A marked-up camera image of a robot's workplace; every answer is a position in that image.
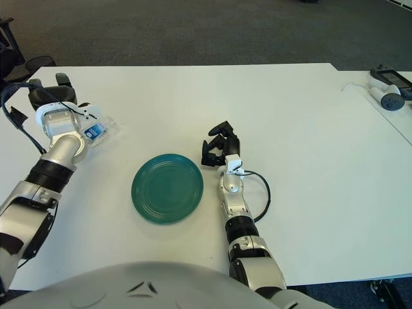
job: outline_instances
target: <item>gray carpet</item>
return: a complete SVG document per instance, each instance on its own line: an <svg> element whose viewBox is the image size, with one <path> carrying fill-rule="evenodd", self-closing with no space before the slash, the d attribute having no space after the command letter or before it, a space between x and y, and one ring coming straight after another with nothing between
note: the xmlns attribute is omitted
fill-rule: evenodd
<svg viewBox="0 0 412 309"><path fill-rule="evenodd" d="M386 0L0 0L26 58L61 66L330 62L412 70L412 12Z"/></svg>

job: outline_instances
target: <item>sticker label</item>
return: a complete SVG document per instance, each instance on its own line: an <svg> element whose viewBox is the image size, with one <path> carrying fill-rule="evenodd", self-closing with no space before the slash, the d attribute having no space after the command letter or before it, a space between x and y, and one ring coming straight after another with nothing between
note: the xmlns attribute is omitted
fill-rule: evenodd
<svg viewBox="0 0 412 309"><path fill-rule="evenodd" d="M104 132L106 132L106 128L98 122L94 126L91 126L89 129L85 130L84 134L91 140L94 140Z"/></svg>

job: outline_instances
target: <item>white tabletop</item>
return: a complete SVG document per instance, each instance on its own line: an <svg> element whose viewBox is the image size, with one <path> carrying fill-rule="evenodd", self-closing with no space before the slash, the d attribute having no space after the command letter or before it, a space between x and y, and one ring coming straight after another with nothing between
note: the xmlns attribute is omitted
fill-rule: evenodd
<svg viewBox="0 0 412 309"><path fill-rule="evenodd" d="M98 104L122 135L78 165L51 234L11 288L38 289L130 261L228 273L218 180L200 165L203 139L224 120L240 138L245 168L271 186L257 227L288 285L412 273L412 147L361 91L341 92L347 80L330 64L42 68L35 77L51 86L57 72L68 74L79 103ZM30 116L25 128L46 145L27 90L9 104ZM5 198L39 154L0 117ZM169 226L143 219L130 196L138 169L163 153L190 158L204 181L197 209ZM265 188L254 178L245 186L258 213Z"/></svg>

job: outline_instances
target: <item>wire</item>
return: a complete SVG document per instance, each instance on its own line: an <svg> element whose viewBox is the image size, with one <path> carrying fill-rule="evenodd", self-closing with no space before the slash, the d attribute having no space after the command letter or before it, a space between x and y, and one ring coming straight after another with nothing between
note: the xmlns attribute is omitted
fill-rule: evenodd
<svg viewBox="0 0 412 309"><path fill-rule="evenodd" d="M17 269L19 269L20 267L25 266L25 264L26 264L27 262L29 262L29 260L31 260L31 259L27 259L26 261L24 261L23 263L21 263L21 264L17 267Z"/></svg>
<svg viewBox="0 0 412 309"><path fill-rule="evenodd" d="M86 117L86 119L88 118L87 115L79 113L78 111L75 111L71 107L67 106L65 103L56 98L42 86L30 82L15 82L13 84L7 85L1 93L1 107L3 109L3 113L5 114L6 118L15 126L16 129L20 130L24 135L27 136L27 138L33 143L33 145L37 148L37 150L39 150L41 154L44 154L47 151L42 147L42 145L38 141L36 141L36 139L32 135L28 134L27 131L24 130L23 125L18 125L14 122L14 120L10 116L10 112L6 109L6 97L8 97L10 92L14 91L13 93L15 93L19 88L37 88L41 90L43 93L45 93L49 98L51 98L52 101L62 104L64 107L66 107L68 110L72 111L75 114L84 116ZM89 114L89 116L94 119L97 119L93 114Z"/></svg>
<svg viewBox="0 0 412 309"><path fill-rule="evenodd" d="M265 208L263 209L263 211L261 212L261 214L260 214L259 216L257 216L256 218L253 219L253 220L255 221L255 223L256 223L256 222L258 222L261 218L263 218L263 217L265 216L265 214L266 214L266 213L268 212L268 210L269 210L270 198L271 198L269 184L268 184L268 182L266 181L265 177L263 177L262 175L258 174L257 172L254 172L254 171L245 171L244 174L235 174L235 175L238 175L238 176L256 175L256 176L259 177L259 178L262 180L262 182L265 184L265 187L266 187L266 190L267 190L267 193L268 193L268 201L266 202Z"/></svg>

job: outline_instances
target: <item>teal ceramic plate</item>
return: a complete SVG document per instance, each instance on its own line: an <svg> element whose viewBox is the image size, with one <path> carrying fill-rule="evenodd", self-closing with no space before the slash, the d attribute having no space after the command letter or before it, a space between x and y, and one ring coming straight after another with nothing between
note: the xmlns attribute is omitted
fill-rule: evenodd
<svg viewBox="0 0 412 309"><path fill-rule="evenodd" d="M163 154L147 161L131 186L136 210L153 223L182 220L199 204L203 178L196 164L179 154Z"/></svg>

